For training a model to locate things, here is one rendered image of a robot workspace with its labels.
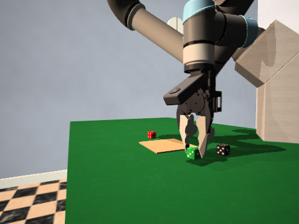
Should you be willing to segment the tan flat mat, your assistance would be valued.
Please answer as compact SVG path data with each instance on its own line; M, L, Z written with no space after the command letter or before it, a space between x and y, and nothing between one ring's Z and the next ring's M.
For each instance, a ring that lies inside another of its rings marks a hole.
M139 143L157 154L185 150L183 142L177 139L162 139Z

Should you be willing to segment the green die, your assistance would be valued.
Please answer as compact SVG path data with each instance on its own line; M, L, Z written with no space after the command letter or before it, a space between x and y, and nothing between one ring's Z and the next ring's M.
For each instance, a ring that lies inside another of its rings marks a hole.
M200 159L200 153L198 150L198 147L188 147L187 148L187 158L196 160L196 159Z

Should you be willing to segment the black die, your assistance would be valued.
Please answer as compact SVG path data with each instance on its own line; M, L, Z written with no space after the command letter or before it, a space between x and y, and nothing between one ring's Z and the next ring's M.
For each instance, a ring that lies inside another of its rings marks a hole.
M230 145L218 144L217 145L217 154L222 156L227 156L230 154Z

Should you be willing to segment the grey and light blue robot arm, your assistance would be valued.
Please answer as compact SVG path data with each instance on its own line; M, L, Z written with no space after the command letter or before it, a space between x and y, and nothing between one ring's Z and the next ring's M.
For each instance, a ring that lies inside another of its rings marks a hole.
M190 0L184 7L183 34L147 10L139 0L107 0L116 18L179 60L183 65L212 63L216 76L232 57L236 61L264 32L245 17L254 0ZM205 73L191 75L163 96L181 105L207 83Z

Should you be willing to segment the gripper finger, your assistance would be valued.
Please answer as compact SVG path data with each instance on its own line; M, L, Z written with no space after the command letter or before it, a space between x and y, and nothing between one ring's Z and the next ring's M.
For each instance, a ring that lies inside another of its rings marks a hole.
M176 118L178 122L178 129L183 140L184 148L187 153L189 147L189 138L197 133L197 126L194 124L194 115L186 115L186 112L182 111L178 105Z
M204 109L201 111L201 116L196 121L196 125L199 129L198 150L201 158L204 158L210 138L215 135L215 130L211 126L213 119L214 111L211 108L211 102L205 102ZM211 136L209 133L211 134Z

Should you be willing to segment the red die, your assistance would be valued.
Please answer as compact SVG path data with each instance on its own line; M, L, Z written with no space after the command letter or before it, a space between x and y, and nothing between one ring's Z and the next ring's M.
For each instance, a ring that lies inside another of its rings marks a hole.
M149 131L148 132L148 138L150 138L150 139L156 138L156 132L155 131Z

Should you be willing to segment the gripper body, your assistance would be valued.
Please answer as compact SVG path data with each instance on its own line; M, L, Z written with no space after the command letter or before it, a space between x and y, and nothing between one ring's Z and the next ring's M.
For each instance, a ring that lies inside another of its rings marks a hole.
M183 104L179 105L181 110L186 112L186 115L195 113L197 116L201 115L204 109L205 102L211 102L211 108L214 113L222 111L222 92L216 91L216 70L211 63L193 63L184 66L184 73L197 75L205 73L207 83L203 85L195 94L193 94ZM213 91L204 91L213 90ZM218 97L220 97L220 108L218 108Z

